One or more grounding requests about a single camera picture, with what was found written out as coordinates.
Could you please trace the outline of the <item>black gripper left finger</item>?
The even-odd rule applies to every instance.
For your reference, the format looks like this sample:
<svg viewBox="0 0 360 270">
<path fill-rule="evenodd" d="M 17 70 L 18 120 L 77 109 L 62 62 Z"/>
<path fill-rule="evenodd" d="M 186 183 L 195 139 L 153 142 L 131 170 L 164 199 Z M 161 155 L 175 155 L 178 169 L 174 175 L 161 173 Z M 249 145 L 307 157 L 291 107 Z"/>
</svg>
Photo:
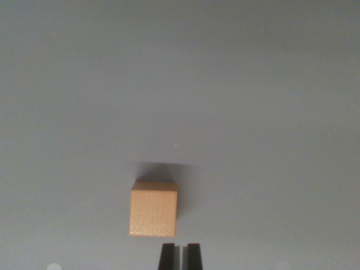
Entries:
<svg viewBox="0 0 360 270">
<path fill-rule="evenodd" d="M 158 270 L 180 270 L 181 252 L 175 243 L 164 243 L 158 264 Z"/>
</svg>

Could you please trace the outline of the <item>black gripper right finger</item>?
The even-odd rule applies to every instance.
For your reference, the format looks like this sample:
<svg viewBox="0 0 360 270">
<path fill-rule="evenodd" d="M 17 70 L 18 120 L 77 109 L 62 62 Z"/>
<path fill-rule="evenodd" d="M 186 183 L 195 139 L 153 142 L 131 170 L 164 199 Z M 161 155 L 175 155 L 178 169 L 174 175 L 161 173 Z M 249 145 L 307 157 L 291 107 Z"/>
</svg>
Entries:
<svg viewBox="0 0 360 270">
<path fill-rule="evenodd" d="M 182 249 L 182 270 L 203 270 L 201 246 L 190 243 Z"/>
</svg>

